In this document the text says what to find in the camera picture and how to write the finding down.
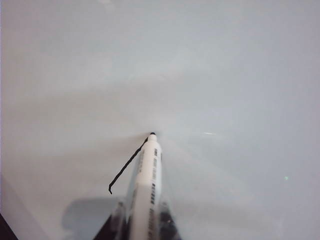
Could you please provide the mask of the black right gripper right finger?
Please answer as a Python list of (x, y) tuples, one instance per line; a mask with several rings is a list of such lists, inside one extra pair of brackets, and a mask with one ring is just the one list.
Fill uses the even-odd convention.
[(157, 205), (156, 212), (156, 239), (157, 240), (182, 240), (172, 212), (170, 201), (162, 196)]

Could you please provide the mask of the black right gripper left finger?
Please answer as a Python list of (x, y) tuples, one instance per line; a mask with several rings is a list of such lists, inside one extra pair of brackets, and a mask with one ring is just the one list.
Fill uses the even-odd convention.
[(128, 201), (125, 197), (117, 198), (117, 202), (108, 218), (101, 226), (94, 240), (128, 240), (129, 215)]

